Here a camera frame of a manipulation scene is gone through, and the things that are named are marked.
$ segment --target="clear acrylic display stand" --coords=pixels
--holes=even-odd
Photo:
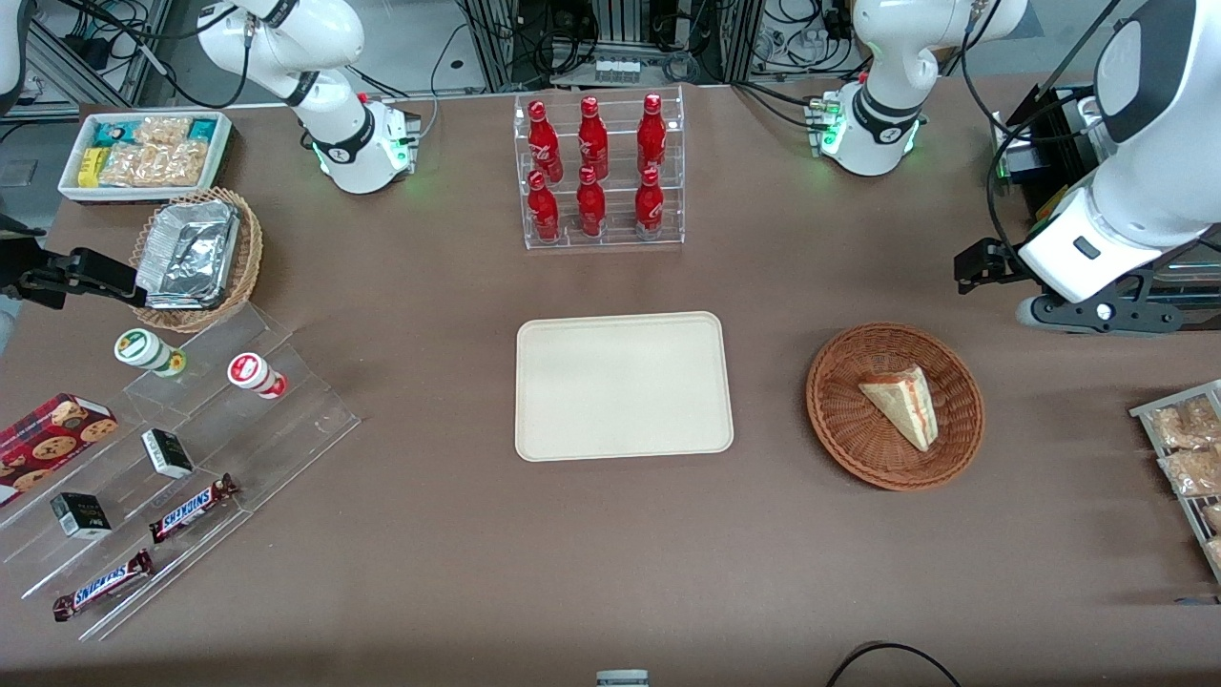
[[[680,88],[610,89],[598,90],[598,110],[607,124],[610,143],[610,173],[602,179],[607,196],[606,231],[600,238],[586,236],[579,223],[576,189],[580,185],[578,171],[581,168],[581,151],[576,132],[581,126],[580,103],[570,94],[559,92],[518,95],[513,118],[513,143],[518,157],[518,190],[521,195],[521,225],[526,248],[597,248],[603,245],[657,245],[683,243],[686,225],[684,189],[686,173],[683,155],[683,133],[686,121],[683,111]],[[662,165],[659,183],[665,194],[662,206],[662,231],[652,240],[636,236],[636,189],[640,188],[640,170],[636,167],[636,128],[645,112],[645,95],[662,96],[662,118],[665,120],[665,162]],[[564,164],[564,177],[551,185],[559,203],[559,240],[543,243],[530,218],[526,195],[530,187],[526,174],[534,168],[530,156],[530,117],[526,105],[542,100],[547,106],[547,118],[559,135],[559,157]]]
[[[0,553],[22,598],[45,609],[148,549],[156,574],[131,582],[62,624],[79,639],[105,638],[250,519],[263,504],[360,420],[288,343],[289,332],[247,304],[184,343],[187,370],[162,379],[144,373],[109,404],[120,430],[34,492],[0,510]],[[265,400],[230,384],[226,367],[253,351],[288,378],[288,390]],[[156,473],[140,436],[149,428],[178,436],[195,466],[183,480]],[[241,492],[161,544],[149,523],[230,473]],[[50,500],[61,492],[93,494],[114,528],[94,542],[63,534]]]

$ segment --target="coca-cola bottle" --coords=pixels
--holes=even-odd
[[[607,196],[592,166],[585,165],[580,173],[581,187],[576,189],[576,206],[581,214],[581,231],[590,238],[597,238],[606,227]]]
[[[535,167],[547,174],[552,183],[564,178],[564,164],[559,161],[559,137],[556,127],[547,121],[547,107],[541,100],[532,100],[526,106],[530,113],[530,156]]]
[[[652,240],[662,232],[662,203],[665,196],[657,185],[657,167],[648,167],[640,174],[636,189],[636,236]]]
[[[547,179],[541,171],[530,170],[526,181],[530,183],[526,204],[530,205],[530,218],[534,221],[538,240],[554,243],[559,240],[559,205],[556,203],[556,195],[547,188]]]
[[[662,96],[645,95],[645,116],[636,129],[636,166],[645,173],[650,166],[662,167],[665,161],[665,122],[662,120]]]
[[[581,128],[576,132],[581,144],[581,164],[593,167],[598,179],[610,173],[610,145],[607,140],[607,124],[598,115],[598,99],[589,95],[581,98]]]

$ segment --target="table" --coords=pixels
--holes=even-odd
[[[1027,82],[980,81],[996,107]],[[289,110],[232,110],[225,182],[266,232],[254,299],[366,421],[105,642],[78,644],[5,582],[0,682],[591,685],[646,667],[659,687],[821,685],[871,639],[969,685],[1221,671],[1221,613],[1170,604],[1215,587],[1126,414],[1216,378],[1215,337],[1055,334],[1013,320],[1029,284],[958,295],[952,257],[989,231],[989,145],[957,82],[882,178],[811,159],[729,88],[685,96],[687,243],[610,255],[524,249],[509,96],[443,101],[419,172],[369,196],[319,172]],[[1002,210],[1021,220],[1018,199]],[[126,255],[148,212],[65,201],[50,243]],[[724,322],[728,451],[514,454],[523,322],[701,309]],[[979,382],[987,437],[944,488],[873,489],[813,436],[807,367],[869,320],[933,332]],[[100,298],[24,308],[0,422],[61,390],[116,394],[134,371],[110,347],[133,322]],[[938,683],[873,654],[841,685],[917,678]]]

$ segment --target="white robotic arm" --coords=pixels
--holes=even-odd
[[[1018,250],[1072,303],[1221,222],[1221,0],[1150,0],[1094,78],[1118,149]]]
[[[219,67],[247,74],[293,109],[314,138],[322,171],[339,188],[370,193],[414,171],[419,122],[409,126],[402,111],[361,101],[338,71],[364,50],[364,27],[352,6],[343,0],[236,5],[249,15],[234,12],[201,32],[204,51]],[[231,6],[204,7],[198,26]]]
[[[933,50],[974,40],[980,17],[995,9],[979,40],[1002,38],[1026,13],[1027,0],[860,0],[852,26],[873,52],[868,81],[824,94],[832,103],[821,123],[824,156],[844,168],[877,176],[911,149],[921,106],[938,78]]]

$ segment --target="brown wicker basket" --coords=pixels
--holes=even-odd
[[[924,370],[939,436],[922,454],[857,388],[868,373]],[[806,378],[814,433],[845,470],[896,492],[930,489],[962,472],[984,436],[984,403],[966,364],[937,338],[904,323],[841,331],[818,353]]]
[[[242,210],[242,225],[238,227],[238,243],[233,249],[233,266],[230,268],[228,294],[220,306],[211,310],[154,310],[153,308],[132,308],[136,316],[149,326],[171,328],[182,333],[195,333],[209,323],[221,318],[226,312],[250,299],[254,282],[259,278],[259,260],[263,259],[263,227],[245,200],[226,188],[209,188],[175,198],[166,205],[186,205],[205,200],[225,200]],[[128,262],[134,267],[140,264],[144,254],[144,242],[153,227],[153,216],[144,222],[144,229],[136,239],[136,249]]]

